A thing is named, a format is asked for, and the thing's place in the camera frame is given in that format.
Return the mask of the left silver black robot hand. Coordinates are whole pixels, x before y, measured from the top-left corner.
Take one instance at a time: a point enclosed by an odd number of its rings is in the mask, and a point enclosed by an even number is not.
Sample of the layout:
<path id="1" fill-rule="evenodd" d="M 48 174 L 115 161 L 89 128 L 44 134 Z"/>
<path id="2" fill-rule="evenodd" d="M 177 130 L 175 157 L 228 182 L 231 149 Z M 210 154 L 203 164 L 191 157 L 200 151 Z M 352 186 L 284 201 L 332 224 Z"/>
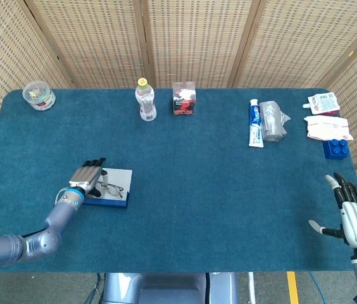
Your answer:
<path id="1" fill-rule="evenodd" d="M 69 186 L 79 190 L 82 194 L 100 198 L 102 193 L 96 188 L 96 184 L 99 179 L 107 174 L 102 168 L 102 164 L 105 161 L 106 158 L 86 160 L 72 175 L 69 180 Z"/>

